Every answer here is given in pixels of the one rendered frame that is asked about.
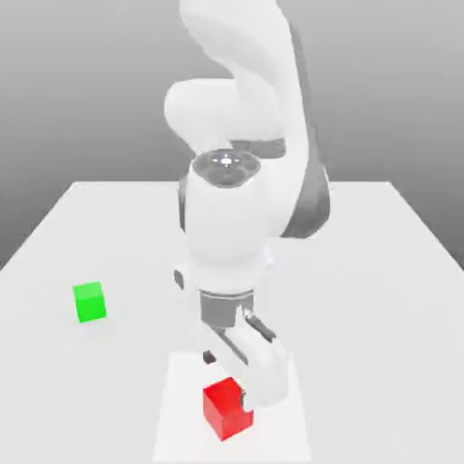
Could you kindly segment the small green cube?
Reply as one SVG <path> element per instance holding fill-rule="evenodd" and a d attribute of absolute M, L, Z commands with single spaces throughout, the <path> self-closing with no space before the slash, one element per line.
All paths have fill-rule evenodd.
<path fill-rule="evenodd" d="M 100 282 L 74 285 L 72 291 L 80 323 L 102 319 L 107 315 Z"/>

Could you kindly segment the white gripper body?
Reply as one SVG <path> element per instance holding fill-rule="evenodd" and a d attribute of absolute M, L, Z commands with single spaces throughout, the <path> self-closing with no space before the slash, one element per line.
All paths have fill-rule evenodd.
<path fill-rule="evenodd" d="M 289 391 L 289 352 L 275 339 L 267 341 L 248 324 L 219 333 L 206 324 L 197 328 L 198 341 L 245 392 L 243 406 L 267 408 L 283 401 Z"/>

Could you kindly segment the small red cube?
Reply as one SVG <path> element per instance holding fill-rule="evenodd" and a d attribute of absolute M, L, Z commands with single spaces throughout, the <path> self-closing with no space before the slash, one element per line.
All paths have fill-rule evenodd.
<path fill-rule="evenodd" d="M 232 377 L 203 389 L 203 416 L 220 441 L 253 425 L 254 412 L 245 411 L 241 400 L 242 389 Z"/>

